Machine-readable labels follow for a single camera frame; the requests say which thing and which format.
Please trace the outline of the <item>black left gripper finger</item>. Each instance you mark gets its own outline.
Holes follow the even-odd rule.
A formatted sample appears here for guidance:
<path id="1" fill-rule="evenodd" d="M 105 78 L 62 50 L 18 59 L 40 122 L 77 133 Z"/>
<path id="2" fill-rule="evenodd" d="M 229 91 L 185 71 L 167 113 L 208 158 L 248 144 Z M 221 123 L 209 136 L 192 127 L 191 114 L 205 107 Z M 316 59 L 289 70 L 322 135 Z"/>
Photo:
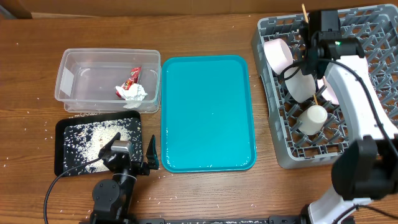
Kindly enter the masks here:
<path id="1" fill-rule="evenodd" d="M 147 158 L 147 165 L 149 166 L 149 169 L 152 170 L 158 170 L 159 169 L 159 159 L 157 156 L 157 150 L 156 150 L 156 143 L 155 143 L 155 136 L 152 135 L 149 146 L 147 148 L 146 152 L 146 158 Z"/>
<path id="2" fill-rule="evenodd" d="M 113 143 L 115 141 L 120 140 L 120 138 L 121 138 L 121 133 L 116 133 L 115 136 L 105 146 L 103 146 L 100 149 L 100 151 L 98 153 L 98 157 L 101 159 L 105 155 L 106 152 L 111 150 L 111 146 L 113 145 Z"/>

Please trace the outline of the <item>grey bowl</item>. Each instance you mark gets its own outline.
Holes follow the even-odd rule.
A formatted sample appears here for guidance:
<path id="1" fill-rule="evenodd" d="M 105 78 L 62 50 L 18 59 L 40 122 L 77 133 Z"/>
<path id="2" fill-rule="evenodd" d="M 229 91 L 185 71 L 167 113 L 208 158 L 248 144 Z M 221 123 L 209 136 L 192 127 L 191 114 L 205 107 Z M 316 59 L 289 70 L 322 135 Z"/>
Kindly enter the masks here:
<path id="1" fill-rule="evenodd" d="M 297 67 L 293 67 L 284 73 L 285 85 L 292 98 L 298 103 L 303 103 L 309 98 L 312 98 L 315 94 L 315 81 L 311 75 L 302 75 L 301 70 L 292 78 L 287 79 L 287 77 L 291 76 L 296 70 Z"/>

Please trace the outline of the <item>large pink plate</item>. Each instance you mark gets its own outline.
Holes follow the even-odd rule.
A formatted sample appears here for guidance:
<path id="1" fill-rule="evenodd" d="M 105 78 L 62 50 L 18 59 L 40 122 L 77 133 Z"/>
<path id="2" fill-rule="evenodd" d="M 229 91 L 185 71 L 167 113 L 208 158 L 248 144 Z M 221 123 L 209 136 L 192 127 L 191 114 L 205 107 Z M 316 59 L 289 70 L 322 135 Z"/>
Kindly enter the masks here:
<path id="1" fill-rule="evenodd" d="M 325 77 L 323 77 L 320 80 L 317 80 L 317 86 L 319 90 L 322 90 L 321 96 L 326 101 L 331 101 L 333 105 L 339 105 L 335 92 L 333 91 L 331 85 L 327 82 Z"/>

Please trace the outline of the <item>white paper cup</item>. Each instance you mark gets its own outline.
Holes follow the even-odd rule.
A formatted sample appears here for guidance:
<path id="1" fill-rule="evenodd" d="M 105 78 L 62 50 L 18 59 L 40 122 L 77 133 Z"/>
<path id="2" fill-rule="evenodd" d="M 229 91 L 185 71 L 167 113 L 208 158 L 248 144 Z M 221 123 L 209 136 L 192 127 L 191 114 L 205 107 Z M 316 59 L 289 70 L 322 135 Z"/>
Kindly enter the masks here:
<path id="1" fill-rule="evenodd" d="M 313 105 L 298 117 L 297 121 L 302 122 L 298 129 L 306 135 L 314 135 L 321 130 L 327 117 L 328 113 L 324 107 Z"/>

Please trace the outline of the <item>white tissue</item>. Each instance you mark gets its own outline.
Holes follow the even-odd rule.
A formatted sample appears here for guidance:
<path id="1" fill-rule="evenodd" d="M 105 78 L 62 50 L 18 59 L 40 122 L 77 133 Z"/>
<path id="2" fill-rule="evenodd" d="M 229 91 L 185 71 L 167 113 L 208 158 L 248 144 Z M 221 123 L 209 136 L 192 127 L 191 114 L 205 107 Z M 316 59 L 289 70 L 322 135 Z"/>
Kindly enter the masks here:
<path id="1" fill-rule="evenodd" d="M 142 101 L 147 96 L 144 87 L 140 84 L 134 83 L 128 90 L 124 90 L 123 98 L 125 100 Z"/>

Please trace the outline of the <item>red snack wrapper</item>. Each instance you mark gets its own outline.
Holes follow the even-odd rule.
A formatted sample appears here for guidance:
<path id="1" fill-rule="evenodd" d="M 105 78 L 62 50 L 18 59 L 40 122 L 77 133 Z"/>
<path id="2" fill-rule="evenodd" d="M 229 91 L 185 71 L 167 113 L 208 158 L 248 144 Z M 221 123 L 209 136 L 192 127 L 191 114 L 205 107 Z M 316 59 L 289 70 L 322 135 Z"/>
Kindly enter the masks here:
<path id="1" fill-rule="evenodd" d="M 130 77 L 121 86 L 118 86 L 118 88 L 121 88 L 122 90 L 128 90 L 133 84 L 138 83 L 141 70 L 142 67 L 133 68 L 130 72 Z"/>

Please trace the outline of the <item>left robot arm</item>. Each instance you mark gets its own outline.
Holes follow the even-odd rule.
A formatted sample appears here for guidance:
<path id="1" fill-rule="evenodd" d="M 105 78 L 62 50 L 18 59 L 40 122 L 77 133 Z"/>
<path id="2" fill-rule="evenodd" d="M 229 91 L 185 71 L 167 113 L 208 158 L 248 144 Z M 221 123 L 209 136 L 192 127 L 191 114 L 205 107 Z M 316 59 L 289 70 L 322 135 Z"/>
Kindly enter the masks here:
<path id="1" fill-rule="evenodd" d="M 89 222 L 138 223 L 137 218 L 129 213 L 132 193 L 137 176 L 149 175 L 150 165 L 142 160 L 134 160 L 132 143 L 122 141 L 120 133 L 116 133 L 100 149 L 99 158 L 113 176 L 111 179 L 99 181 L 94 186 L 94 207 Z"/>

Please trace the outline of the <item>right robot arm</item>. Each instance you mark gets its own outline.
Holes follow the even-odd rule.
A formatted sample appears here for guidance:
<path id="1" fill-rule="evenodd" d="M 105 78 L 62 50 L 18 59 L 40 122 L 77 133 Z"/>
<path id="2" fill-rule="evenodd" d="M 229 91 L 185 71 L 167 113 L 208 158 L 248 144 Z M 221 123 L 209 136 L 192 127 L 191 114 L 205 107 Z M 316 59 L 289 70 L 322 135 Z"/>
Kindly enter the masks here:
<path id="1" fill-rule="evenodd" d="M 331 164 L 332 185 L 300 215 L 267 223 L 340 223 L 397 192 L 397 126 L 368 72 L 397 57 L 396 15 L 323 9 L 258 21 L 252 50 L 272 142 L 286 169 Z M 250 169 L 256 161 L 248 66 L 238 55 L 175 57 L 162 67 L 162 164 L 170 172 Z"/>

